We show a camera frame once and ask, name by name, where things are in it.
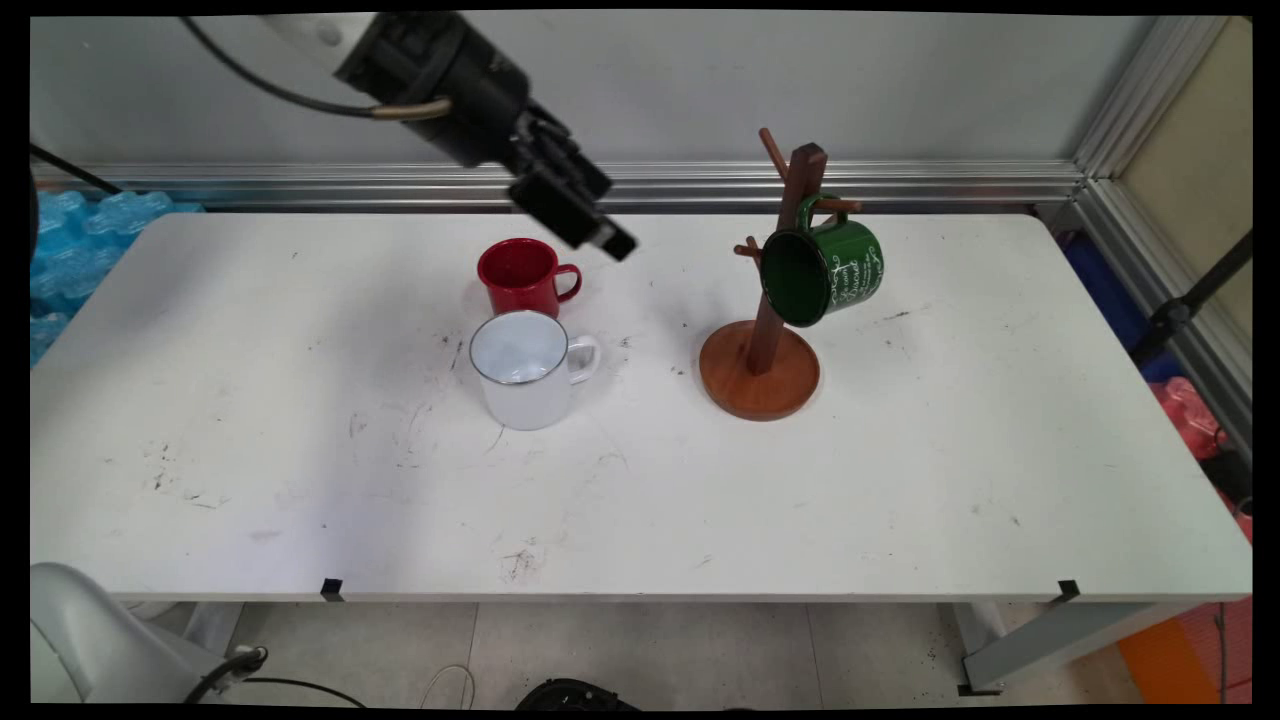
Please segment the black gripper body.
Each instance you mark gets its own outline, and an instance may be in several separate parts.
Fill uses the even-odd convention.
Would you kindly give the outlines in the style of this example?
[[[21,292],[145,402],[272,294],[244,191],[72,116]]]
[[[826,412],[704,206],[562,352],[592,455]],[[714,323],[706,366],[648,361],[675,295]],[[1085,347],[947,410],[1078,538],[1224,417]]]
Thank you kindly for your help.
[[[404,126],[461,167],[543,169],[529,133],[530,81],[458,12],[379,12],[337,78],[388,106],[447,100]]]

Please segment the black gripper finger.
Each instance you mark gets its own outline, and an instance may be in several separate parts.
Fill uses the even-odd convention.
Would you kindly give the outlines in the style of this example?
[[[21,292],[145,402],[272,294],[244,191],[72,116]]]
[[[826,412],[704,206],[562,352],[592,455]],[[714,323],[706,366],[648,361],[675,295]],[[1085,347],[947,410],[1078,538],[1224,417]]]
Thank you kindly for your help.
[[[526,105],[516,120],[515,158],[517,177],[544,170],[588,201],[599,201],[613,186],[582,154],[571,131],[541,105]]]
[[[622,261],[635,251],[637,241],[602,209],[600,199],[611,187],[612,179],[596,169],[572,176],[539,168],[516,178],[508,196],[570,247],[591,245]]]

